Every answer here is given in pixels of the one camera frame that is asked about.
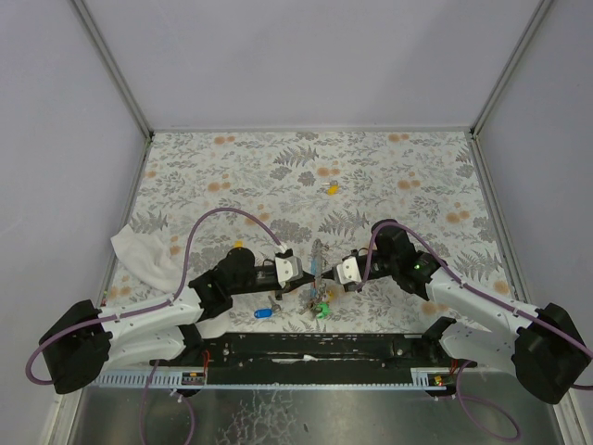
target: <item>cable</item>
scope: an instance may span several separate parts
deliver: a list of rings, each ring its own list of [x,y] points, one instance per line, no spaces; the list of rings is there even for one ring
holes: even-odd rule
[[[204,350],[204,352],[202,352],[202,355],[204,356],[204,381],[208,381],[208,375],[207,375],[207,371],[208,371],[208,364],[210,363],[210,351],[209,350]]]
[[[273,239],[274,243],[276,243],[278,246],[282,245],[282,242],[280,241],[278,236],[276,236],[275,233],[272,230],[270,230],[270,228],[266,224],[264,224],[262,221],[260,221],[258,218],[256,218],[252,214],[247,213],[246,211],[243,211],[240,209],[233,209],[231,207],[220,207],[218,209],[213,209],[213,210],[207,211],[196,221],[196,223],[194,224],[194,227],[192,227],[192,230],[189,233],[189,236],[187,237],[187,246],[185,247],[185,256],[183,257],[182,281],[179,284],[179,287],[177,288],[175,293],[173,294],[172,300],[167,299],[167,300],[163,301],[162,303],[159,303],[155,306],[150,306],[148,308],[139,309],[136,311],[124,312],[124,313],[120,314],[120,318],[130,318],[130,317],[134,317],[136,315],[142,315],[143,313],[149,313],[152,311],[158,311],[159,309],[162,309],[162,308],[166,308],[181,295],[181,293],[183,291],[183,287],[185,286],[185,278],[187,276],[187,269],[189,267],[189,251],[190,251],[190,247],[192,246],[192,241],[194,239],[194,234],[196,233],[197,227],[204,220],[206,220],[206,218],[208,216],[213,215],[215,213],[220,213],[222,211],[231,211],[234,213],[239,213],[240,215],[243,215],[243,216],[249,218],[251,221],[253,221],[257,225],[259,225],[259,227],[261,227],[271,237],[271,239]],[[49,345],[55,343],[56,341],[60,340],[64,336],[67,336],[68,334],[71,334],[74,331],[83,329],[84,327],[93,326],[95,324],[113,322],[115,320],[118,320],[118,316],[115,314],[110,315],[108,317],[104,317],[104,318],[95,318],[95,319],[89,320],[87,322],[75,324],[71,327],[64,329],[63,331],[60,331],[60,332],[52,335],[50,338],[48,338],[46,341],[44,341],[39,346],[39,348],[37,348],[33,352],[33,354],[31,354],[31,357],[29,357],[29,360],[25,364],[25,375],[35,385],[53,385],[54,382],[52,380],[41,380],[33,375],[33,372],[32,372],[33,362],[35,362],[35,359],[39,356],[39,354],[41,354],[44,351],[44,349],[47,348]]]
[[[145,387],[142,390],[142,398],[140,399],[139,427],[140,427],[140,440],[142,441],[143,445],[146,445],[148,443],[148,440],[146,439],[146,433],[145,433],[146,396],[148,395],[148,387],[150,387],[150,384],[152,383],[152,379],[155,376],[155,372],[157,371],[157,368],[158,368],[158,361],[155,362],[155,365],[153,366],[152,371],[150,372],[150,375],[148,375]],[[189,445],[189,443],[192,441],[192,437],[194,436],[194,432],[196,431],[196,415],[194,414],[194,409],[192,408],[192,405],[187,398],[180,396],[180,400],[183,401],[183,403],[185,403],[185,406],[187,406],[187,409],[189,411],[189,419],[190,419],[189,433],[187,434],[187,439],[183,443],[183,445]]]
[[[414,238],[416,238],[418,240],[418,242],[420,244],[422,244],[423,247],[428,251],[428,253],[430,253],[435,258],[435,260],[440,264],[440,266],[443,268],[443,270],[460,286],[465,287],[467,290],[469,290],[473,294],[477,295],[478,297],[482,297],[483,299],[486,299],[486,300],[490,301],[491,303],[494,303],[509,312],[513,312],[513,313],[516,313],[517,315],[521,315],[523,318],[529,320],[530,322],[539,324],[540,326],[548,329],[550,332],[553,332],[557,336],[563,338],[565,341],[567,341],[569,344],[571,344],[575,348],[578,348],[581,351],[583,351],[589,359],[593,360],[593,351],[591,351],[589,348],[587,348],[582,343],[579,343],[578,341],[576,341],[574,338],[570,337],[568,334],[562,332],[557,327],[554,327],[551,324],[546,323],[546,322],[534,317],[530,313],[527,313],[520,309],[516,310],[509,303],[506,303],[500,299],[492,297],[491,295],[488,295],[486,292],[483,292],[480,289],[476,289],[475,287],[465,283],[463,280],[461,280],[461,278],[456,273],[454,273],[451,270],[451,268],[449,268],[447,266],[445,261],[438,256],[438,254],[435,252],[435,250],[433,248],[431,248],[428,245],[428,243],[420,235],[418,235],[416,232],[411,230],[409,227],[407,227],[403,224],[400,224],[399,222],[395,222],[395,221],[381,222],[372,231],[371,241],[369,242],[369,253],[367,254],[367,262],[366,262],[366,265],[364,268],[364,275],[362,277],[362,281],[360,282],[360,284],[358,286],[356,286],[356,290],[362,289],[362,287],[365,285],[365,283],[369,279],[369,273],[371,272],[372,246],[374,246],[374,240],[377,237],[377,234],[385,227],[397,227],[398,229],[405,230],[410,235],[412,235]],[[593,385],[590,385],[590,386],[573,385],[572,388],[590,391],[590,390],[593,390]]]
[[[513,419],[512,416],[509,413],[507,413],[505,410],[503,410],[502,407],[500,407],[499,405],[497,405],[496,403],[494,403],[493,401],[490,401],[490,400],[480,399],[479,397],[474,397],[474,396],[463,396],[463,395],[461,395],[461,374],[463,374],[463,370],[470,363],[472,363],[472,362],[465,362],[461,366],[460,370],[457,373],[457,380],[456,380],[455,386],[457,387],[457,399],[460,401],[461,408],[463,409],[463,411],[465,412],[465,414],[469,417],[469,419],[472,421],[472,423],[474,425],[476,425],[478,428],[480,428],[482,431],[484,431],[488,435],[492,436],[493,438],[496,438],[498,440],[501,440],[501,441],[507,442],[507,443],[513,443],[513,442],[516,442],[518,440],[521,440],[521,437],[522,437],[523,433],[521,432],[521,428],[519,428],[519,424],[517,424],[517,421],[515,419]],[[484,425],[480,424],[477,420],[475,420],[475,417],[473,417],[473,414],[470,413],[470,410],[468,410],[468,408],[467,408],[467,406],[465,404],[466,401],[472,401],[474,403],[480,403],[481,405],[484,405],[484,406],[487,406],[489,408],[492,408],[493,410],[496,410],[499,413],[501,413],[502,415],[504,415],[507,419],[509,419],[509,421],[512,423],[512,425],[514,426],[515,430],[517,431],[517,433],[515,434],[515,436],[513,436],[512,438],[501,436],[501,435],[499,435],[497,433],[494,433],[494,432],[490,431]]]
[[[452,363],[451,363],[451,367],[448,368],[449,376],[452,376],[455,374],[455,371],[457,371],[458,366],[459,366],[459,361],[457,359],[453,359]]]

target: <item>gray wall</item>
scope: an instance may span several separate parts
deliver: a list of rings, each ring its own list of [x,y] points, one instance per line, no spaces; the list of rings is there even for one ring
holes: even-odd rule
[[[593,3],[556,2],[483,130],[531,294],[561,304],[593,347]],[[579,383],[593,384],[593,366]],[[582,393],[589,430],[593,394]]]
[[[87,0],[155,128],[469,126],[538,0]]]
[[[0,60],[0,441],[30,445],[53,388],[25,362],[97,298],[143,139],[67,1],[0,2]]]

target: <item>green clip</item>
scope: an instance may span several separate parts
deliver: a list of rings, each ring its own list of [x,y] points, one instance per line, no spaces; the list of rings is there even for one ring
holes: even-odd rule
[[[323,319],[330,314],[330,306],[325,302],[321,302],[315,307],[315,311],[318,312],[317,318]]]

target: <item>patterned fabric surface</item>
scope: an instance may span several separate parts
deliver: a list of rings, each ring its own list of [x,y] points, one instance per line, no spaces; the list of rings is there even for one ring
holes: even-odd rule
[[[329,195],[332,180],[337,193]],[[156,233],[183,263],[186,237],[199,216],[233,207],[258,216],[310,271],[319,238],[329,264],[368,245],[371,226],[395,218],[415,229],[453,267],[500,295],[510,290],[493,226],[463,133],[157,133],[130,224]],[[273,243],[250,220],[217,214],[197,230],[190,254],[193,279],[224,258],[237,241],[258,261],[273,258]],[[390,278],[345,294],[328,282],[331,313],[317,320],[301,313],[308,286],[284,295],[268,319],[268,294],[234,298],[233,331],[422,332],[442,305],[406,294]],[[155,296],[118,265],[106,304]]]

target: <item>metal table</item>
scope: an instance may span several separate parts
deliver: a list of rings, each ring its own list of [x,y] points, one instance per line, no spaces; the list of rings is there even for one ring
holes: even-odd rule
[[[563,443],[553,410],[509,375],[467,372],[467,394],[502,405],[519,423],[522,444]],[[70,444],[140,444],[141,391],[87,388]],[[384,390],[203,390],[190,399],[196,413],[194,444],[500,444],[477,429],[456,400],[434,401],[423,392]],[[470,404],[498,434],[513,435],[500,414]],[[152,390],[145,410],[152,444],[183,444],[186,407],[167,391]]]

